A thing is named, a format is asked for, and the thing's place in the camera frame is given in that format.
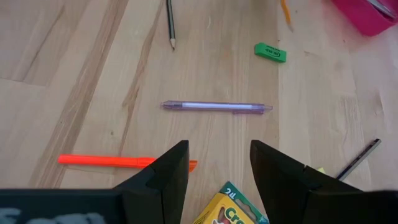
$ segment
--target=eraser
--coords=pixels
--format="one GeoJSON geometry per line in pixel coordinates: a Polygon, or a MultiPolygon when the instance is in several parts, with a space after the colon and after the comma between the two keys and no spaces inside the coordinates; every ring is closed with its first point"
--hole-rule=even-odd
{"type": "Polygon", "coordinates": [[[286,62],[286,51],[271,47],[265,43],[258,43],[254,46],[254,54],[279,63],[286,62]]]}

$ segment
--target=black object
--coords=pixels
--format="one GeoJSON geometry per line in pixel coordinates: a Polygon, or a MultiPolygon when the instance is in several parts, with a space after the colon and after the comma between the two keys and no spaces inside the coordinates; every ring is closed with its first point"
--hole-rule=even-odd
{"type": "Polygon", "coordinates": [[[0,224],[180,223],[188,168],[188,141],[180,141],[114,189],[0,190],[0,224]]]}
{"type": "Polygon", "coordinates": [[[175,49],[175,31],[174,31],[174,18],[173,18],[173,7],[172,0],[166,0],[167,6],[167,22],[169,25],[169,37],[170,43],[172,45],[173,50],[175,49]]]}
{"type": "Polygon", "coordinates": [[[363,192],[253,140],[254,180],[271,224],[398,223],[398,192],[363,192]]]}
{"type": "Polygon", "coordinates": [[[341,173],[339,173],[336,179],[343,181],[367,156],[373,152],[381,140],[375,139],[370,145],[368,145],[363,152],[360,153],[341,173]]]}

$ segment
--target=crayon box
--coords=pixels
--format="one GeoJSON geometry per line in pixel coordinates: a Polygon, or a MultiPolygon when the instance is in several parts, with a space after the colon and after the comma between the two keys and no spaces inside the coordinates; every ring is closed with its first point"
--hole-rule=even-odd
{"type": "Polygon", "coordinates": [[[257,223],[269,224],[268,219],[229,181],[193,222],[193,224],[257,223]]]}

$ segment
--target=pink pencil case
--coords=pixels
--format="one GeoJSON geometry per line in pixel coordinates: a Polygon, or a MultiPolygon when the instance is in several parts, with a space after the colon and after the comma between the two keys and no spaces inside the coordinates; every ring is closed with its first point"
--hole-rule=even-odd
{"type": "Polygon", "coordinates": [[[378,35],[395,25],[398,21],[398,0],[379,0],[380,3],[387,6],[395,14],[395,19],[379,12],[367,0],[332,1],[363,35],[378,35]]]}

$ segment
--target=yellow pencil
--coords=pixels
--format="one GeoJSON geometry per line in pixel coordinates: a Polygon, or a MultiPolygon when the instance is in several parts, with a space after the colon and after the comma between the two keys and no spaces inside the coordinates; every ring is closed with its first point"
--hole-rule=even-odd
{"type": "Polygon", "coordinates": [[[290,17],[289,7],[286,4],[286,0],[280,0],[280,4],[282,5],[282,9],[284,10],[286,23],[289,26],[289,28],[293,31],[292,19],[290,17]]]}

